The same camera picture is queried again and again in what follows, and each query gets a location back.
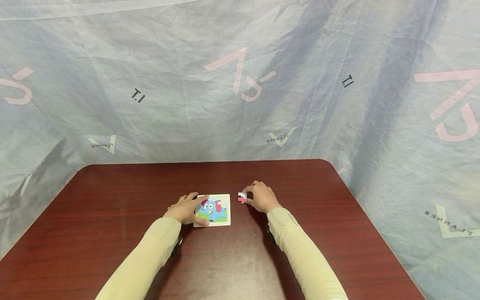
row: pink puzzle piece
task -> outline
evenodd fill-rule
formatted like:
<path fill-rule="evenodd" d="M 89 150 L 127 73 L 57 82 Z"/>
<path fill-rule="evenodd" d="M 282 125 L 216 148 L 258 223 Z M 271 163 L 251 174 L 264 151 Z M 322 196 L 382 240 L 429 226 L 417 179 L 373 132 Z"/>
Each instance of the pink puzzle piece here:
<path fill-rule="evenodd" d="M 245 196 L 239 195 L 239 201 L 242 202 L 242 204 L 245 203 Z"/>

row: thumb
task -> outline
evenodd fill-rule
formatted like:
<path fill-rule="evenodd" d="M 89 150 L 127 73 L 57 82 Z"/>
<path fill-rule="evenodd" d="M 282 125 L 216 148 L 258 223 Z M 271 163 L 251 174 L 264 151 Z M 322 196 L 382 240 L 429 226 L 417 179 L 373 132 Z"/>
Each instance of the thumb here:
<path fill-rule="evenodd" d="M 209 220 L 205 220 L 204 218 L 200 218 L 199 216 L 195 216 L 195 218 L 193 219 L 193 222 L 195 224 L 198 224 L 200 226 L 208 226 L 210 225 L 210 221 Z"/>

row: logo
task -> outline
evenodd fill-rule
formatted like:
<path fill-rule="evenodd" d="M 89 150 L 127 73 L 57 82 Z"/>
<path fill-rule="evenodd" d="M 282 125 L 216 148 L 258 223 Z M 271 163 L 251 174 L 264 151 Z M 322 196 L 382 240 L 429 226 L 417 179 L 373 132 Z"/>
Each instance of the logo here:
<path fill-rule="evenodd" d="M 460 101 L 465 95 L 467 95 L 473 88 L 480 84 L 480 69 L 465 70 L 465 71 L 453 71 L 453 72 L 435 72 L 435 73 L 417 73 L 414 74 L 415 82 L 435 82 L 435 81 L 450 81 L 450 80 L 465 80 L 470 79 L 467 84 L 456 91 L 450 98 L 444 101 L 439 107 L 430 113 L 430 118 L 435 121 L 446 111 L 448 111 L 453 105 Z M 479 126 L 470 104 L 466 103 L 460 108 L 460 113 L 463 118 L 463 122 L 467 126 L 467 131 L 461 135 L 451 135 L 447 132 L 443 122 L 440 122 L 435 126 L 437 135 L 447 142 L 460 142 L 468 140 L 474 137 L 479 130 Z"/>
<path fill-rule="evenodd" d="M 458 224 L 453 224 L 451 221 L 448 221 L 445 207 L 435 204 L 435 208 L 437 214 L 432 214 L 429 211 L 425 211 L 423 214 L 438 221 L 438 226 L 440 226 L 440 232 L 444 239 L 480 236 L 480 229 L 465 229 Z"/>
<path fill-rule="evenodd" d="M 242 77 L 242 74 L 243 74 L 243 63 L 245 62 L 245 56 L 247 55 L 247 47 L 243 47 L 233 53 L 230 53 L 206 66 L 204 66 L 204 68 L 211 72 L 211 71 L 214 71 L 226 64 L 229 64 L 233 61 L 237 61 L 237 71 L 235 72 L 235 80 L 233 82 L 233 92 L 235 94 L 238 95 L 239 91 L 240 91 L 240 81 L 241 81 L 241 77 Z M 263 76 L 262 78 L 259 79 L 259 81 L 261 83 L 264 83 L 265 81 L 269 80 L 270 78 L 272 78 L 273 76 L 276 75 L 276 72 L 275 71 L 271 71 L 269 72 L 268 74 L 266 74 L 265 76 Z M 247 94 L 245 93 L 242 93 L 241 95 L 241 98 L 247 102 L 252 102 L 254 100 L 256 100 L 260 94 L 262 93 L 262 87 L 252 78 L 250 77 L 249 75 L 247 75 L 247 78 L 246 78 L 246 81 L 247 83 L 252 86 L 254 89 L 255 89 L 255 95 L 250 97 L 248 96 Z"/>
<path fill-rule="evenodd" d="M 23 79 L 25 79 L 26 77 L 28 77 L 32 73 L 33 73 L 32 69 L 23 68 L 20 71 L 18 71 L 17 73 L 13 74 L 12 78 L 17 80 L 17 81 L 22 81 Z M 24 104 L 27 104 L 28 102 L 30 102 L 30 100 L 32 99 L 32 91 L 30 91 L 30 89 L 28 87 L 24 86 L 23 84 L 19 84 L 19 83 L 13 81 L 13 80 L 2 79 L 2 78 L 0 78 L 0 84 L 7 85 L 7 86 L 12 86 L 12 87 L 18 87 L 24 93 L 24 96 L 22 98 L 5 97 L 5 100 L 7 101 L 7 103 L 16 104 L 16 105 L 24 105 Z"/>
<path fill-rule="evenodd" d="M 110 136 L 110 143 L 109 144 L 100 144 L 93 138 L 88 138 L 88 140 L 93 144 L 92 147 L 102 147 L 104 149 L 107 149 L 110 153 L 115 154 L 115 140 L 117 139 L 116 134 L 112 134 Z"/>
<path fill-rule="evenodd" d="M 269 133 L 268 135 L 271 137 L 271 139 L 267 140 L 267 143 L 275 142 L 278 146 L 282 147 L 296 128 L 297 127 L 293 127 L 287 134 L 281 137 L 277 137 L 273 134 L 273 132 Z"/>

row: right hand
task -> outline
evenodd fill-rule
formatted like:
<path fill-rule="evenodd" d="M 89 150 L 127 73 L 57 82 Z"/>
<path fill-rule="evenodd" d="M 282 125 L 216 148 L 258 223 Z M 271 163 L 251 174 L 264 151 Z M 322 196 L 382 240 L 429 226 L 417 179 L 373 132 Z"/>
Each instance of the right hand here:
<path fill-rule="evenodd" d="M 272 189 L 261 181 L 254 181 L 243 189 L 243 193 L 251 192 L 253 199 L 245 199 L 245 203 L 253 206 L 257 211 L 268 214 L 272 209 L 282 207 Z"/>

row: puzzle piece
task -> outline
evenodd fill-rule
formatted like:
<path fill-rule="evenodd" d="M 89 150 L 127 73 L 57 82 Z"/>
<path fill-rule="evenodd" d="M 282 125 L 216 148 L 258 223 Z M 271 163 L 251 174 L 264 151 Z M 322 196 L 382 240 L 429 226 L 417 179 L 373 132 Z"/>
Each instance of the puzzle piece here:
<path fill-rule="evenodd" d="M 247 199 L 247 195 L 245 193 L 239 192 L 239 200 L 240 202 L 245 203 L 245 199 Z"/>

